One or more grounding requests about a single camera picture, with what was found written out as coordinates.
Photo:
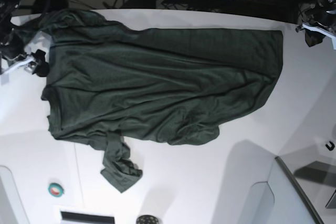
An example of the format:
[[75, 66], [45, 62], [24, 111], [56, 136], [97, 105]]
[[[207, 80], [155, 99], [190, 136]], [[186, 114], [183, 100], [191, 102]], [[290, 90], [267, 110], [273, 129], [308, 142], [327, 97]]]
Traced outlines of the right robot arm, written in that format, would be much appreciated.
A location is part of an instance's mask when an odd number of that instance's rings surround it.
[[[19, 8], [21, 0], [1, 0], [1, 60], [5, 60], [8, 68], [1, 68], [4, 76], [11, 71], [23, 67], [25, 71], [46, 77], [50, 67], [46, 61], [46, 53], [40, 49], [36, 52], [26, 52], [24, 41], [15, 33], [16, 30], [28, 29], [27, 26], [17, 26], [11, 22], [12, 12]], [[46, 0], [45, 7], [37, 20], [41, 20], [50, 7]]]

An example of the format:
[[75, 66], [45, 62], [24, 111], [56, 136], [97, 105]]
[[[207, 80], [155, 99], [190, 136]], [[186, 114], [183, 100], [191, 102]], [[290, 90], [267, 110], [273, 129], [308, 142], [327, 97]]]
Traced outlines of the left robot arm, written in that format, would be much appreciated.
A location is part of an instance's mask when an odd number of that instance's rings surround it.
[[335, 48], [335, 0], [316, 0], [314, 7], [304, 11], [302, 27], [308, 47], [323, 42], [328, 37]]

